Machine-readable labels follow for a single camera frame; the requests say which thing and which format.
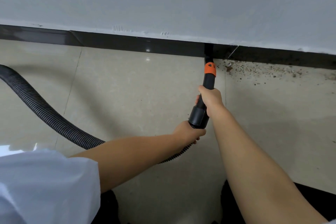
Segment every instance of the black baseboard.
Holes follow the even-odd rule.
[[[0,25],[0,39],[134,52],[204,56],[204,43],[81,31]],[[214,44],[213,57],[238,61],[336,69],[336,55]]]

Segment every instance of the forearm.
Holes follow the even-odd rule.
[[[247,223],[326,221],[225,107],[213,113],[212,120],[227,179]]]
[[[174,135],[130,137],[113,140],[73,157],[98,162],[101,192],[135,177],[182,150]]]

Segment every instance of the white sleeve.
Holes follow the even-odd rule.
[[[51,150],[0,157],[1,223],[89,224],[99,207],[97,162]]]

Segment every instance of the floor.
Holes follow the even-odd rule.
[[[170,133],[190,114],[203,59],[0,40],[17,70],[76,126],[103,140]],[[336,71],[215,60],[215,87],[246,131],[298,183],[336,193]],[[0,82],[0,155],[82,149],[44,124]],[[114,191],[122,223],[221,219],[225,171],[211,122],[183,156]]]

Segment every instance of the white wall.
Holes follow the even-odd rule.
[[[0,0],[0,24],[336,54],[336,0]]]

